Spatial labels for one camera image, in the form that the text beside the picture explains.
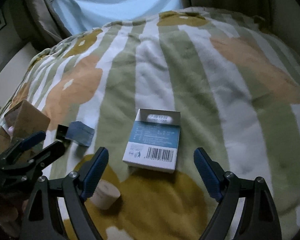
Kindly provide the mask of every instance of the blanket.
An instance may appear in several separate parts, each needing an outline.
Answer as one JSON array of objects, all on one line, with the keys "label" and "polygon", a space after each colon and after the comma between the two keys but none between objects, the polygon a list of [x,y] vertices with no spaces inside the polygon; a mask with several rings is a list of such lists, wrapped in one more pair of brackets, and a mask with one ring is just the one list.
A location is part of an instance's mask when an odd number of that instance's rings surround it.
[{"label": "blanket", "polygon": [[[23,99],[51,119],[45,146],[58,124],[95,129],[90,147],[72,143],[44,170],[50,179],[79,169],[101,146],[109,150],[102,179],[121,198],[107,211],[86,202],[104,239],[198,239],[217,203],[194,166],[197,147],[239,178],[265,178],[283,239],[300,228],[300,58],[260,18],[187,8],[106,24],[39,53],[0,125]],[[173,174],[122,161],[138,108],[181,112]],[[240,199],[228,239],[242,207]]]}]

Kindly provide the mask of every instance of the barcode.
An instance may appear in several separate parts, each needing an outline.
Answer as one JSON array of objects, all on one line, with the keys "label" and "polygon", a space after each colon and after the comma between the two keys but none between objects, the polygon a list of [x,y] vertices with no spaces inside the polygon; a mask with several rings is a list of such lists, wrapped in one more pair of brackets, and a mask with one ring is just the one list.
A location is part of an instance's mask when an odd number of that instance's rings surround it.
[{"label": "barcode", "polygon": [[157,161],[172,162],[173,151],[149,147],[146,158]]},{"label": "barcode", "polygon": [[168,116],[167,115],[150,114],[149,118],[154,118],[154,119],[168,119]]}]

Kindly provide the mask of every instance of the small white cylinder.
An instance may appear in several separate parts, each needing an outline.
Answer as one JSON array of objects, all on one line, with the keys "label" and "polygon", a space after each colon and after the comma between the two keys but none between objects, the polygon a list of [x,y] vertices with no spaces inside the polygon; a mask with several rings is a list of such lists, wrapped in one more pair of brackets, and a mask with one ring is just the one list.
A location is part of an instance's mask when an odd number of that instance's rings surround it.
[{"label": "small white cylinder", "polygon": [[114,186],[108,181],[101,179],[90,200],[96,207],[106,210],[119,197],[120,191],[116,188],[116,186]]}]

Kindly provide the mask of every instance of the wall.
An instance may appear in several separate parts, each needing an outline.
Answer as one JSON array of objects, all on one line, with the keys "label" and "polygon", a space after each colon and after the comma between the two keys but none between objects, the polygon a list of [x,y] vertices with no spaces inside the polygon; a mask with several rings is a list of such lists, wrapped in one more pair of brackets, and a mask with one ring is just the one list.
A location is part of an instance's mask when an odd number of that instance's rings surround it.
[{"label": "wall", "polygon": [[38,52],[29,42],[0,71],[0,108],[4,107],[15,93],[28,70],[31,59],[37,54]]},{"label": "wall", "polygon": [[12,23],[9,0],[3,5],[2,11],[7,25],[0,30],[0,63],[7,57],[10,51],[22,42]]},{"label": "wall", "polygon": [[274,0],[273,33],[300,56],[300,6],[295,0]]}]

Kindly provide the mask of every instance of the bed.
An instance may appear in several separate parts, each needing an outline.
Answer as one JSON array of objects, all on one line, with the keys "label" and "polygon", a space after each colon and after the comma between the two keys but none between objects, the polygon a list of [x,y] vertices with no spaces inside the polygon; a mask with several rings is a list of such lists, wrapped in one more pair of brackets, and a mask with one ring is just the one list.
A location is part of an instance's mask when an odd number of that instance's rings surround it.
[{"label": "bed", "polygon": [[[44,170],[50,179],[77,170],[103,146],[103,179],[122,197],[105,212],[86,207],[104,239],[198,239],[217,203],[193,163],[204,147],[240,178],[263,176],[283,239],[300,228],[300,57],[262,19],[191,7],[116,21],[74,35],[35,56],[3,115],[23,99],[58,124],[95,129],[89,148],[72,143]],[[181,112],[173,174],[131,169],[122,156],[138,108]],[[75,239],[65,204],[60,210]],[[239,202],[228,238],[234,235]]]}]

